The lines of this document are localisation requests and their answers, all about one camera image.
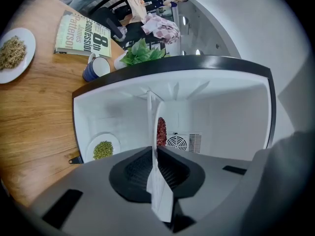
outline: black rim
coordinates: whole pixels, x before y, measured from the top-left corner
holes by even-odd
[[[184,70],[198,70],[198,69],[216,69],[216,70],[228,70],[246,72],[255,75],[259,75],[268,79],[270,96],[271,96],[271,125],[267,148],[272,146],[273,137],[276,127],[276,92],[273,77],[269,68],[253,63],[251,61],[222,57],[212,55],[187,55],[168,57],[163,59],[157,59],[153,61],[147,61],[133,65],[127,68],[117,70],[115,72],[104,75],[86,85],[79,88],[72,93],[72,115],[73,115],[73,129],[75,134],[76,143],[78,146],[77,135],[74,124],[74,109],[73,100],[88,91],[110,85],[119,81],[129,80],[141,76],[166,73],[173,71]]]

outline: small plate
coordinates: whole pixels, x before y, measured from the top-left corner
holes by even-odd
[[[83,161],[85,163],[94,161],[95,159],[93,158],[93,155],[94,155],[95,147],[99,143],[106,142],[106,141],[112,143],[113,155],[120,153],[120,144],[119,144],[118,139],[110,133],[101,133],[98,136],[96,136],[94,139],[92,139],[92,141],[90,142],[86,150],[85,156],[83,157]]]
[[[35,53],[35,37],[31,31],[25,28],[15,28],[7,32],[0,40],[0,48],[6,41],[14,36],[18,36],[20,40],[24,41],[26,45],[26,55],[17,67],[0,71],[0,84],[8,83],[19,77],[28,67]]]

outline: food on plate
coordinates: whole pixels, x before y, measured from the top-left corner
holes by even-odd
[[[93,158],[96,160],[111,155],[113,155],[113,145],[111,142],[105,141],[96,145]]]
[[[26,55],[26,45],[24,41],[14,36],[4,43],[0,49],[0,70],[5,68],[15,68]]]
[[[165,120],[160,117],[157,121],[157,146],[165,146],[166,140],[166,123]]]

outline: fan vent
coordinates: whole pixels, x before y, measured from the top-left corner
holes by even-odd
[[[167,140],[167,146],[178,148],[181,150],[187,149],[187,143],[184,138],[180,136],[173,136]]]
[[[201,150],[201,135],[190,134],[189,135],[189,152],[200,153]]]

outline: red beans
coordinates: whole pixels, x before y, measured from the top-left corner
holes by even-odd
[[[166,145],[166,124],[162,117],[158,118],[157,122],[157,146]]]

